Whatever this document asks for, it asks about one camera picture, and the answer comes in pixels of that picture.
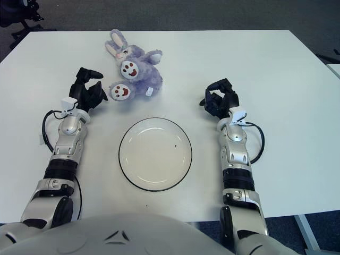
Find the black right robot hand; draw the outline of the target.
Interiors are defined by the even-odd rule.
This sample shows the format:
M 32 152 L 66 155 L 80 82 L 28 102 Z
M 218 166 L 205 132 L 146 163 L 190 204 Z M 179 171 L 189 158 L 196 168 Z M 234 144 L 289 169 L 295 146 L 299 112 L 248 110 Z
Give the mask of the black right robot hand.
M 205 89 L 205 97 L 199 103 L 210 115 L 220 120 L 230 116 L 230 108 L 239 106 L 237 93 L 227 78 L 210 84 Z

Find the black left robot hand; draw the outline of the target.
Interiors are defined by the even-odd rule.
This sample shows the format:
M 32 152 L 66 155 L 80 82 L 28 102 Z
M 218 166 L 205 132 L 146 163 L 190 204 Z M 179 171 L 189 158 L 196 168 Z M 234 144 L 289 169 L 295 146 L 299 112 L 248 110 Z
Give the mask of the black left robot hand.
M 102 89 L 101 82 L 98 81 L 88 89 L 85 84 L 90 79 L 102 79 L 104 76 L 97 71 L 81 67 L 76 75 L 76 81 L 72 84 L 69 96 L 77 100 L 77 109 L 89 112 L 90 109 L 96 108 L 103 100 L 108 98 Z

